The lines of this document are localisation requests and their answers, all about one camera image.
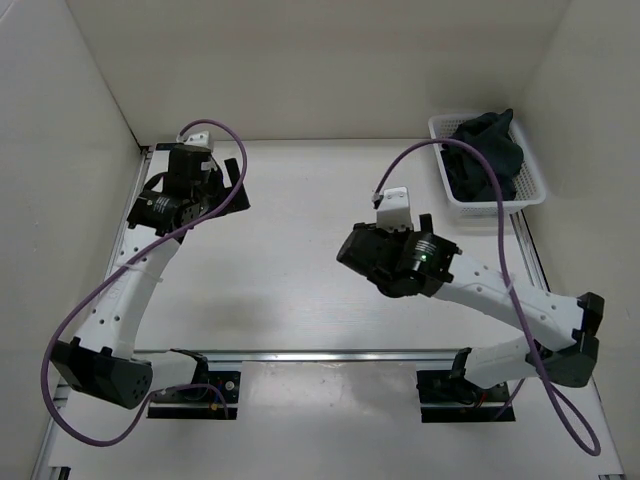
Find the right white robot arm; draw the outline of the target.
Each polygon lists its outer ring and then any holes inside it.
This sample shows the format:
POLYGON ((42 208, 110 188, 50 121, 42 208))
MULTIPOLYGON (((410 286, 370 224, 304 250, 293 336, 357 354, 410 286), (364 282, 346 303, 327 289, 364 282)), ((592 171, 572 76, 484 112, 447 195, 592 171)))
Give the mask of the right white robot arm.
POLYGON ((437 380, 438 390, 470 400, 503 382, 536 376, 536 357, 555 385, 582 388, 592 376, 604 313, 601 296, 587 292, 573 298, 509 283, 501 272, 436 235, 428 214, 421 215, 418 230, 355 224, 337 260, 387 297, 453 302, 531 334, 531 341, 519 337, 459 350, 450 372, 437 380))

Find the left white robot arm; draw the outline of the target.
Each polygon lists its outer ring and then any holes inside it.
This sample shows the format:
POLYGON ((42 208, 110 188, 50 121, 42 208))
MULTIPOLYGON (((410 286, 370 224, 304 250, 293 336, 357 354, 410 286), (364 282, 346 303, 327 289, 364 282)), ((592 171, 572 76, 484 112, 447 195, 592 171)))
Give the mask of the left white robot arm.
POLYGON ((176 143, 167 168, 146 181, 126 218, 118 264, 69 341, 47 349, 50 363, 80 393, 132 409, 155 385, 153 364, 134 356, 139 326, 161 276, 188 230, 249 208, 245 160, 219 164, 202 145, 176 143))

